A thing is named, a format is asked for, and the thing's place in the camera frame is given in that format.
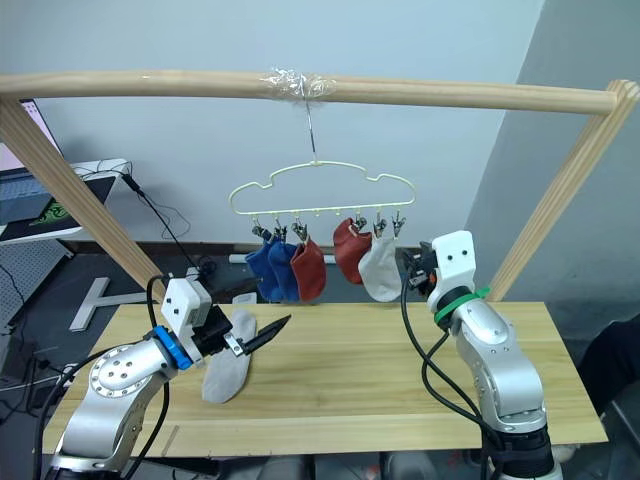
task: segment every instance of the gray wall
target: gray wall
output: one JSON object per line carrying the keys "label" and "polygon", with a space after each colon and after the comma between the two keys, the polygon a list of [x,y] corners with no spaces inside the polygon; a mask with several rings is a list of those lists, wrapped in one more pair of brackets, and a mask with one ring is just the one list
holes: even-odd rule
{"label": "gray wall", "polygon": [[[0,0],[0,72],[279,66],[513,83],[542,4]],[[67,160],[131,160],[151,196],[191,221],[186,241],[256,241],[250,219],[231,213],[230,191],[252,180],[266,183],[270,172],[311,160],[304,109],[283,102],[76,98],[39,105]],[[400,237],[410,245],[464,225],[504,112],[331,104],[313,115],[321,159],[415,182],[418,201],[404,212],[408,222]],[[271,191],[243,192],[238,205],[304,208],[409,197],[402,185],[383,180],[380,188],[368,189],[361,177],[343,172],[283,176]],[[111,208],[135,239],[160,239],[161,225],[132,195],[114,199]],[[303,220],[316,241],[328,244],[339,219],[324,214]]]}
{"label": "gray wall", "polygon": [[[603,89],[616,78],[640,80],[638,25],[637,0],[547,0],[518,81]],[[467,224],[475,235],[480,284],[491,280],[585,121],[573,115],[505,116]],[[639,133],[636,110],[507,299],[636,308]],[[606,308],[598,313],[601,323],[617,315]]]}

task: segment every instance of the wooden rod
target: wooden rod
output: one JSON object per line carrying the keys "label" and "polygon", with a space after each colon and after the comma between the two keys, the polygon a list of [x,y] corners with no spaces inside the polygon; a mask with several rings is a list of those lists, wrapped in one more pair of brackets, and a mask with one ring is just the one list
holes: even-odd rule
{"label": "wooden rod", "polygon": [[[160,269],[49,142],[17,100],[0,99],[0,138],[71,216],[142,287]],[[154,298],[162,301],[164,287],[154,286]]]}
{"label": "wooden rod", "polygon": [[606,117],[592,117],[585,126],[493,277],[490,300],[500,301],[509,291],[640,99],[640,87],[628,80],[614,80],[608,90],[618,98],[616,108]]}
{"label": "wooden rod", "polygon": [[[273,73],[181,70],[63,72],[0,75],[0,97],[175,96],[277,98],[264,79]],[[537,110],[607,115],[610,91],[534,85],[437,82],[322,75],[325,102]]]}

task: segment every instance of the clothes hanger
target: clothes hanger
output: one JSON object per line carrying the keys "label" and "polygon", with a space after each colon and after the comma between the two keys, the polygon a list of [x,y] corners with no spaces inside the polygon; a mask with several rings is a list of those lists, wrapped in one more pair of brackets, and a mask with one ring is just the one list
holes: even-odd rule
{"label": "clothes hanger", "polygon": [[[416,199],[416,196],[415,196],[416,188],[413,185],[413,183],[411,183],[409,180],[407,180],[404,177],[400,177],[398,175],[392,175],[390,173],[381,173],[377,177],[373,177],[373,176],[369,175],[369,172],[365,167],[362,167],[360,165],[356,165],[354,163],[318,160],[318,156],[317,156],[317,152],[316,152],[315,139],[314,139],[314,135],[313,135],[313,123],[311,121],[311,109],[309,107],[309,101],[308,101],[306,93],[305,93],[304,81],[305,81],[304,75],[300,75],[300,89],[299,89],[299,91],[302,94],[302,97],[303,97],[302,99],[305,102],[305,106],[306,106],[306,110],[307,110],[307,120],[308,120],[308,124],[309,124],[309,136],[311,138],[311,151],[312,151],[312,155],[313,155],[312,160],[310,162],[308,162],[308,163],[301,163],[301,164],[297,164],[297,165],[292,165],[290,167],[281,168],[279,170],[276,170],[275,172],[272,172],[269,175],[269,183],[267,183],[265,185],[254,181],[254,182],[245,183],[244,185],[241,185],[241,186],[237,187],[229,195],[229,206],[231,207],[231,210],[233,210],[233,212],[238,214],[238,215],[251,215],[251,216],[254,216],[254,217],[258,216],[258,215],[266,215],[266,214],[279,215],[279,214],[285,214],[285,213],[295,214],[295,213],[300,213],[300,212],[313,212],[313,213],[316,214],[316,216],[318,216],[320,214],[320,212],[327,212],[327,211],[333,211],[333,212],[337,212],[337,214],[339,214],[341,210],[356,210],[356,211],[360,211],[363,208],[377,208],[377,209],[380,209],[380,208],[383,208],[383,207],[401,207],[401,206],[405,206],[405,205],[411,205],[412,203],[414,203],[415,199]],[[273,186],[275,185],[275,179],[276,179],[276,177],[278,175],[282,175],[282,174],[284,174],[286,172],[291,172],[293,170],[299,170],[299,169],[302,169],[302,168],[319,168],[319,167],[323,167],[323,166],[340,166],[340,167],[345,167],[345,168],[358,170],[358,171],[360,171],[362,173],[364,179],[366,181],[368,181],[368,182],[377,183],[383,178],[389,178],[389,179],[401,182],[401,183],[403,183],[403,184],[405,184],[406,186],[409,187],[409,190],[411,191],[411,198],[408,199],[408,200],[404,200],[404,201],[387,202],[387,203],[371,203],[371,204],[363,204],[363,205],[336,205],[336,206],[330,206],[330,207],[292,208],[292,209],[285,209],[285,210],[258,210],[258,211],[253,211],[253,212],[247,212],[247,211],[238,210],[235,207],[234,203],[233,203],[234,198],[236,197],[236,195],[238,195],[238,193],[240,193],[243,190],[246,190],[248,188],[258,187],[261,190],[268,190],[270,188],[273,188]]]}

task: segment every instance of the green band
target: green band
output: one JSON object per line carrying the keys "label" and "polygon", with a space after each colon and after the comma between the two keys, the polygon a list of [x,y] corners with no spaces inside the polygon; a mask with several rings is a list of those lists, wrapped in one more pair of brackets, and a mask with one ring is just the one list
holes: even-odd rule
{"label": "green band", "polygon": [[442,310],[435,313],[435,315],[433,316],[433,319],[435,320],[436,325],[440,323],[440,320],[442,320],[444,317],[449,315],[460,305],[464,305],[469,300],[473,300],[475,298],[484,298],[487,295],[489,295],[490,291],[491,291],[491,288],[484,287],[484,288],[481,288],[480,290],[476,290],[474,293],[467,293],[466,295],[456,298],[449,305],[447,305]]}

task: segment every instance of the wooden post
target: wooden post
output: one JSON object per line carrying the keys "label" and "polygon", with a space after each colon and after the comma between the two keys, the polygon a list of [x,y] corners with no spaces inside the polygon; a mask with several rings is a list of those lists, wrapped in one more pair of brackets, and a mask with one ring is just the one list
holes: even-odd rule
{"label": "wooden post", "polygon": [[607,90],[617,96],[614,110],[606,116],[593,116],[589,119],[577,143],[493,277],[489,300],[500,301],[509,291],[640,99],[638,84],[628,80],[614,80]]}
{"label": "wooden post", "polygon": [[[0,138],[34,177],[142,288],[160,269],[74,173],[18,100],[0,99]],[[162,301],[164,287],[154,286]]]}

